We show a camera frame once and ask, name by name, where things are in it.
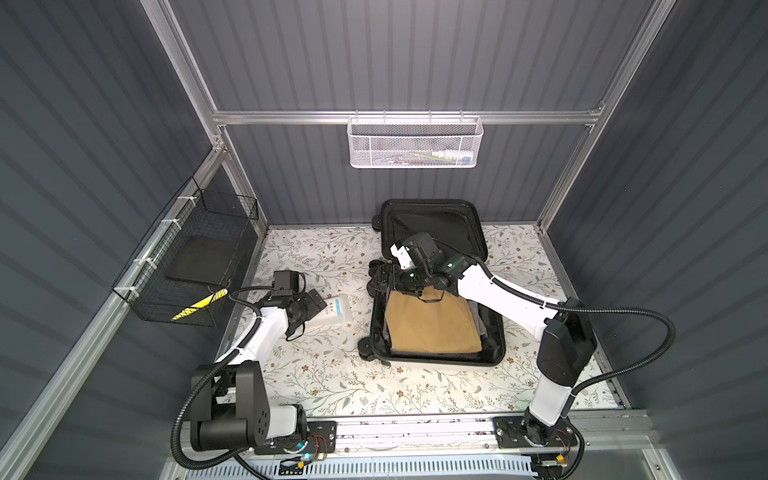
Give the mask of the white toiletry pouch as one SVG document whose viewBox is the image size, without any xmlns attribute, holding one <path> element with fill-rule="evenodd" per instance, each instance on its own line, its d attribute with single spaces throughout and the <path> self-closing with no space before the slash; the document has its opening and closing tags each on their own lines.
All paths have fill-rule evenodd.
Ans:
<svg viewBox="0 0 768 480">
<path fill-rule="evenodd" d="M 330 297 L 325 302 L 326 307 L 308 322 L 309 327 L 334 327 L 350 323 L 353 320 L 351 303 L 347 294 Z"/>
</svg>

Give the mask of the tan shorts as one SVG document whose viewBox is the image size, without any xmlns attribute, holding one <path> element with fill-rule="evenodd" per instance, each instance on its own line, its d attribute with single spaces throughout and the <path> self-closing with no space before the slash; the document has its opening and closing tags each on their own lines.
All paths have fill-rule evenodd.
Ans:
<svg viewBox="0 0 768 480">
<path fill-rule="evenodd" d="M 421 296 L 389 295 L 385 321 L 395 351 L 417 354 L 474 354 L 482 342 L 464 298 L 427 287 Z"/>
</svg>

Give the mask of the black hard-shell suitcase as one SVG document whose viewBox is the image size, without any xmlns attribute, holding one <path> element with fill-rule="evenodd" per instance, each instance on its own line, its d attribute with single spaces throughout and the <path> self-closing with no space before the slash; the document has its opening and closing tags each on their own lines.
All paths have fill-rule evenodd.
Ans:
<svg viewBox="0 0 768 480">
<path fill-rule="evenodd" d="M 469 303 L 470 323 L 479 334 L 480 348 L 472 353 L 429 353 L 424 347 L 405 352 L 393 346 L 386 322 L 391 294 L 400 292 L 418 306 L 444 305 L 457 293 L 457 274 L 472 254 L 488 259 L 488 247 L 475 206 L 460 199 L 390 199 L 372 219 L 381 234 L 383 258 L 369 263 L 366 285 L 373 299 L 369 334 L 359 340 L 359 356 L 366 361 L 493 367 L 506 353 L 502 316 L 475 301 Z"/>
</svg>

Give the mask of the grey towel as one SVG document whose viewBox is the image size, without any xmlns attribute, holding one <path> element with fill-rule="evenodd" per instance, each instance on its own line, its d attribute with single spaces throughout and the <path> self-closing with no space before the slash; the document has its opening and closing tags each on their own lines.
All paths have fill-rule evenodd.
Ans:
<svg viewBox="0 0 768 480">
<path fill-rule="evenodd" d="M 488 330 L 481 312 L 481 305 L 475 301 L 469 301 L 468 306 L 478 335 L 481 339 L 486 338 L 488 336 Z"/>
</svg>

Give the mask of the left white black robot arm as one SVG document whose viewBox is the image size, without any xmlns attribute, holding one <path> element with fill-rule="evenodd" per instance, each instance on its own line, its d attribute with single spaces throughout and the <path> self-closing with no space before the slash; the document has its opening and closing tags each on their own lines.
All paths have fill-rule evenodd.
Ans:
<svg viewBox="0 0 768 480">
<path fill-rule="evenodd" d="M 234 451 L 273 444 L 299 451 L 310 435 L 306 413 L 298 404 L 270 402 L 263 369 L 278 341 L 301 335 L 327 303 L 314 289 L 269 292 L 255 302 L 236 294 L 230 298 L 253 316 L 225 354 L 214 364 L 199 367 L 193 376 L 195 394 L 186 411 L 192 449 Z"/>
</svg>

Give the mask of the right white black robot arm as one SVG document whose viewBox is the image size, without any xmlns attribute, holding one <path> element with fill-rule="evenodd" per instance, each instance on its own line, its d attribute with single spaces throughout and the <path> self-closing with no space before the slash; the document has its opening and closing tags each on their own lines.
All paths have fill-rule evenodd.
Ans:
<svg viewBox="0 0 768 480">
<path fill-rule="evenodd" d="M 401 247 L 395 257 L 396 290 L 420 293 L 432 286 L 447 291 L 499 313 L 539 342 L 539 381 L 520 429 L 531 445 L 547 445 L 565 426 L 576 383 L 596 349 L 589 317 L 495 276 L 473 256 L 448 257 L 439 251 L 425 257 Z"/>
</svg>

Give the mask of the floral table cloth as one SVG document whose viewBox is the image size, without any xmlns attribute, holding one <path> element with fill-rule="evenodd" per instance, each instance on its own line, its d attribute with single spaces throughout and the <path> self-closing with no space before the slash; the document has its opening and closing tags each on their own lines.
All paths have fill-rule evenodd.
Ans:
<svg viewBox="0 0 768 480">
<path fill-rule="evenodd" d="M 370 227 L 275 229 L 268 233 L 249 285 L 268 285 L 276 270 L 305 273 L 323 297 L 347 296 L 342 323 L 279 340 L 264 368 L 266 391 L 279 404 L 300 403 L 308 415 L 363 416 L 520 411 L 533 399 L 538 343 L 509 319 L 499 364 L 462 367 L 367 362 L 357 343 L 369 333 L 373 300 L 368 264 L 382 258 Z"/>
</svg>

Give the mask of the yellow black striped item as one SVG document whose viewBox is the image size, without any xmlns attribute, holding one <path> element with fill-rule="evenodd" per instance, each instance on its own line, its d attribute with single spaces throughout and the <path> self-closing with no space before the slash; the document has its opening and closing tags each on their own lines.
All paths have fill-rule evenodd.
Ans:
<svg viewBox="0 0 768 480">
<path fill-rule="evenodd" d="M 178 320 L 180 320 L 182 318 L 191 316 L 191 315 L 197 313 L 198 311 L 203 310 L 203 309 L 209 307 L 212 303 L 214 303 L 214 302 L 216 302 L 216 301 L 218 301 L 218 300 L 220 300 L 222 298 L 225 298 L 228 295 L 228 293 L 229 293 L 229 291 L 226 288 L 220 289 L 220 290 L 218 290 L 218 291 L 208 295 L 207 297 L 197 301 L 196 303 L 192 304 L 191 306 L 188 306 L 188 307 L 184 308 L 179 313 L 177 313 L 175 316 L 173 316 L 171 321 L 175 322 L 175 321 L 178 321 Z"/>
</svg>

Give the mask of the white perforated vent panel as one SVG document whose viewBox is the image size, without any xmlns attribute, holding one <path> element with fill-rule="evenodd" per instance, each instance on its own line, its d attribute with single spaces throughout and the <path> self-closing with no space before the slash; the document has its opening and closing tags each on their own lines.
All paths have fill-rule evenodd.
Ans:
<svg viewBox="0 0 768 480">
<path fill-rule="evenodd" d="M 329 458 L 299 470 L 277 460 L 251 460 L 251 468 L 267 479 L 537 479 L 528 457 L 491 454 L 410 457 Z"/>
</svg>

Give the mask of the aluminium mounting rail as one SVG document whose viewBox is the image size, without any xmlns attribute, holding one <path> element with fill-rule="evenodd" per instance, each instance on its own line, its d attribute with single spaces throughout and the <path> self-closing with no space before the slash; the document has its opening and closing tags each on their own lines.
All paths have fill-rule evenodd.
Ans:
<svg viewBox="0 0 768 480">
<path fill-rule="evenodd" d="M 270 439 L 254 452 L 288 456 L 317 452 L 338 456 L 499 449 L 529 452 L 536 447 L 524 438 L 523 417 L 521 412 L 494 412 L 311 418 L 305 440 L 290 440 L 282 446 Z M 569 419 L 570 426 L 558 424 L 550 447 L 575 453 L 576 431 L 584 437 L 585 447 L 592 450 L 643 450 L 659 443 L 650 416 L 643 410 L 575 410 Z"/>
</svg>

